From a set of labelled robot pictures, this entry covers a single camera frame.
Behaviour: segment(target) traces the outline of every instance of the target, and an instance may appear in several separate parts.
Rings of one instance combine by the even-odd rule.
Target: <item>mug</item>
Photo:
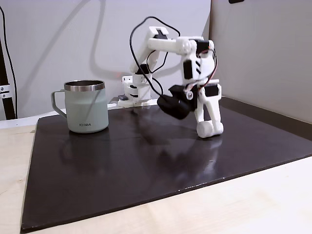
[[[66,114],[55,103],[55,93],[65,92]],[[51,94],[53,109],[67,119],[75,133],[95,133],[108,126],[105,83],[101,80],[75,80]]]

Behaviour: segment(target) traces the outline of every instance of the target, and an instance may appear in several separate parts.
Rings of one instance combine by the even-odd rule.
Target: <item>black mat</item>
[[[228,98],[221,105],[225,131],[205,140],[197,137],[193,114],[180,121],[158,106],[110,110],[109,128],[88,135],[70,132],[61,116],[41,118],[22,232],[107,214],[312,154],[305,133],[312,132],[311,125]],[[244,115],[230,110],[235,107]]]

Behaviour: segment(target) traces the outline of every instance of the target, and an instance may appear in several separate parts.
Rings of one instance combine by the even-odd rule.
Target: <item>wooden table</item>
[[[35,125],[0,130],[0,233],[20,232]],[[82,233],[311,233],[312,158],[75,223]]]

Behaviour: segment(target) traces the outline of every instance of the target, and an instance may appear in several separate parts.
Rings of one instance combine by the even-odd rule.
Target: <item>cable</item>
[[[216,57],[215,50],[212,50],[212,49],[204,50],[204,51],[200,52],[197,56],[199,57],[200,55],[202,55],[202,54],[204,54],[204,53],[207,53],[207,52],[210,51],[210,50],[213,52],[213,59],[215,58],[214,70],[213,70],[213,72],[211,73],[211,75],[210,75],[209,77],[207,77],[207,78],[208,78],[207,82],[206,82],[204,85],[201,85],[201,86],[200,86],[200,89],[201,89],[202,87],[205,87],[205,86],[208,84],[208,82],[211,80],[211,78],[215,75],[215,71],[216,71],[216,69],[217,69],[217,67],[218,67],[217,57]],[[184,90],[184,91],[185,91],[185,92],[191,91],[195,85],[201,83],[204,79],[206,79],[206,78],[203,78],[203,79],[201,79],[201,80],[195,81],[195,82],[193,82],[193,83],[189,83],[189,84],[185,87],[185,90]]]
[[[158,80],[156,80],[154,77],[152,79],[160,86],[161,95],[163,95],[164,94],[164,90],[162,89],[162,86],[161,86],[160,82]]]
[[[4,11],[3,11],[1,6],[0,6],[0,10],[2,12],[2,17],[3,17],[4,44],[5,44],[6,53],[8,54],[8,58],[9,58],[9,61],[10,61],[10,66],[11,66],[11,71],[12,71],[13,81],[14,81],[14,88],[15,88],[15,117],[18,118],[18,91],[17,91],[17,87],[16,87],[16,80],[15,80],[15,74],[14,74],[14,70],[13,70],[13,65],[12,65],[10,54],[9,54],[8,45],[7,45],[7,42],[6,42],[5,17],[4,17]]]
[[[146,78],[146,80],[148,81],[149,85],[151,86],[151,89],[152,89],[155,93],[157,93],[159,96],[161,96],[161,94],[153,87],[151,81],[150,81],[150,80],[147,78],[147,76],[144,74],[144,71],[142,70],[142,68],[141,68],[141,66],[140,66],[140,64],[139,64],[139,62],[138,62],[138,60],[137,60],[137,58],[136,58],[136,55],[135,55],[135,53],[134,53],[134,51],[133,51],[133,47],[132,47],[132,37],[133,37],[133,34],[134,34],[135,30],[136,30],[137,28],[139,28],[139,27],[140,27],[146,20],[148,20],[148,19],[155,19],[155,20],[157,20],[158,22],[164,24],[165,26],[167,26],[167,27],[169,27],[169,28],[175,30],[175,31],[179,34],[179,37],[181,36],[181,34],[180,34],[180,32],[179,32],[177,29],[175,29],[175,28],[173,28],[172,26],[170,26],[170,25],[164,23],[163,21],[161,21],[161,20],[158,19],[157,17],[148,16],[148,17],[146,17],[140,24],[138,24],[138,25],[132,30],[131,35],[130,35],[130,39],[129,39],[130,50],[131,50],[133,59],[135,60],[136,65],[137,65],[139,71],[143,74],[144,78]]]
[[[158,71],[160,68],[162,68],[162,67],[165,65],[166,59],[167,59],[167,55],[168,55],[168,52],[167,52],[166,55],[165,55],[165,59],[164,59],[163,64],[162,64],[160,67],[158,67],[157,69],[153,70],[153,73],[156,72],[156,71]]]
[[[160,67],[158,67],[157,69],[151,71],[151,70],[150,70],[150,67],[148,66],[148,58],[149,58],[150,55],[151,55],[152,53],[154,53],[155,51],[156,51],[156,50],[153,50],[153,51],[148,55],[148,57],[147,57],[147,59],[146,59],[147,69],[148,69],[148,71],[149,71],[150,73],[152,73],[152,74],[153,74],[154,72],[158,71],[160,68],[162,68],[162,67],[165,65],[166,59],[167,59],[167,56],[168,56],[168,52],[167,52],[166,55],[165,55],[164,62],[162,63],[162,65],[161,65]]]
[[[148,57],[147,57],[147,59],[146,59],[146,65],[147,65],[147,70],[149,71],[149,73],[153,73],[151,70],[150,70],[150,67],[149,67],[149,65],[148,65],[148,58],[150,57],[150,55],[152,54],[152,53],[154,53],[156,50],[153,50],[152,52],[150,52],[150,54],[148,55]]]
[[[213,70],[213,72],[211,73],[211,75],[209,76],[207,82],[206,82],[204,85],[202,85],[202,86],[200,87],[200,89],[202,89],[203,87],[205,87],[205,86],[209,83],[209,81],[211,80],[211,78],[215,75],[216,69],[217,69],[217,67],[218,67],[218,58],[217,58],[217,56],[216,56],[215,50],[212,50],[212,49],[208,49],[208,50],[211,50],[211,51],[214,53],[214,57],[215,57],[215,66],[214,66],[214,70]]]

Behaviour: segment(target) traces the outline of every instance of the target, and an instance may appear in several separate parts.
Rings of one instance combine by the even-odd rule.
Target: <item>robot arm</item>
[[[187,55],[191,52],[191,42],[187,37],[178,37],[177,39],[168,39],[168,31],[165,27],[149,27],[149,32],[147,33],[145,40],[140,47],[139,51],[136,53],[136,58],[139,64],[142,64],[147,57],[149,59],[147,64],[151,68],[154,69],[158,57],[159,52],[170,52],[178,55]],[[133,61],[130,70],[132,73],[136,73],[138,71],[137,64]]]
[[[174,85],[169,89],[172,97],[160,95],[158,105],[165,113],[178,119],[185,118],[190,111],[194,112],[198,122],[197,133],[201,138],[223,133],[218,104],[221,99],[221,86],[218,80],[210,80],[217,65],[214,61],[214,43],[204,40],[203,37],[168,39],[168,34],[164,27],[149,27],[144,43],[136,53],[138,63],[133,61],[131,65],[133,75],[126,79],[123,77],[125,95],[129,101],[119,101],[122,102],[121,106],[126,107],[123,103],[133,106],[134,101],[148,101],[152,74],[147,65],[150,70],[154,69],[160,51],[175,53],[183,57],[183,85]],[[208,109],[210,121],[204,120],[204,105]]]

